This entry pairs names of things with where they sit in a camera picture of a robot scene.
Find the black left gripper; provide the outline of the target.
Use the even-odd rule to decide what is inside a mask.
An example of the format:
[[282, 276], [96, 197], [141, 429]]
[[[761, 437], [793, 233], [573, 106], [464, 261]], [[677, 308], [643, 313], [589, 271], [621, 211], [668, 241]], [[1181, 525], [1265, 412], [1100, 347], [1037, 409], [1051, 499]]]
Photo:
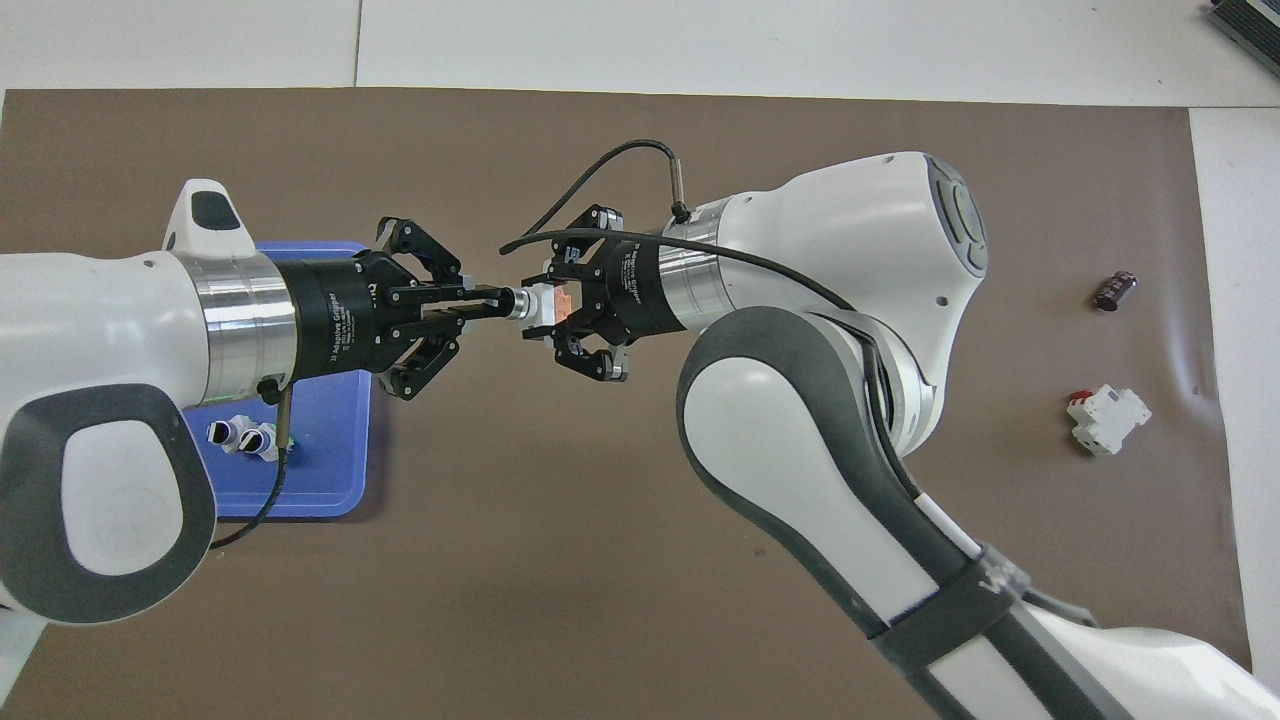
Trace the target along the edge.
[[[380, 219], [378, 251], [275, 264], [294, 305], [293, 379], [388, 369], [388, 393], [408, 401], [457, 356], [470, 322], [500, 316], [498, 307], [445, 307], [399, 324], [394, 306], [498, 304], [500, 288], [476, 284], [461, 272], [461, 260], [411, 219]], [[401, 279], [401, 265], [390, 258], [399, 254], [417, 259], [429, 278]], [[402, 355], [401, 345], [407, 347]]]

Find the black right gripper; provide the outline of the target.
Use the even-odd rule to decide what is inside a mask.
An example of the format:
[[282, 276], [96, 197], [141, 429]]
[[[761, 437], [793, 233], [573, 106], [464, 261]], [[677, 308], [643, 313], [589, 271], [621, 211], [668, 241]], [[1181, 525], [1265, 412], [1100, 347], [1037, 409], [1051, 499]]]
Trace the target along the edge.
[[[626, 241], [623, 213], [591, 205], [566, 228], [545, 232], [550, 256], [545, 283], [605, 284], [605, 340], [635, 341], [682, 332], [664, 292], [659, 246]], [[562, 369], [603, 383], [628, 379], [628, 350], [609, 345], [588, 325], [564, 320], [522, 329], [522, 338], [545, 345]]]

